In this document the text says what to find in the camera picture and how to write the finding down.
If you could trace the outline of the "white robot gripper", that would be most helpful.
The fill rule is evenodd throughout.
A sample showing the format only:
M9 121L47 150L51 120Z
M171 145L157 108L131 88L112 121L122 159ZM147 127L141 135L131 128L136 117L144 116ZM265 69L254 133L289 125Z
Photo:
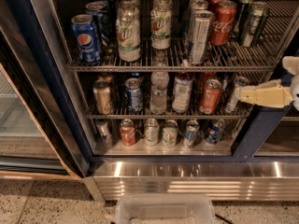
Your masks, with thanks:
M270 80L257 86L238 87L234 91L236 98L247 104L272 108L290 105L299 111L299 57L285 56L282 66L292 78L291 87L284 87L280 79Z

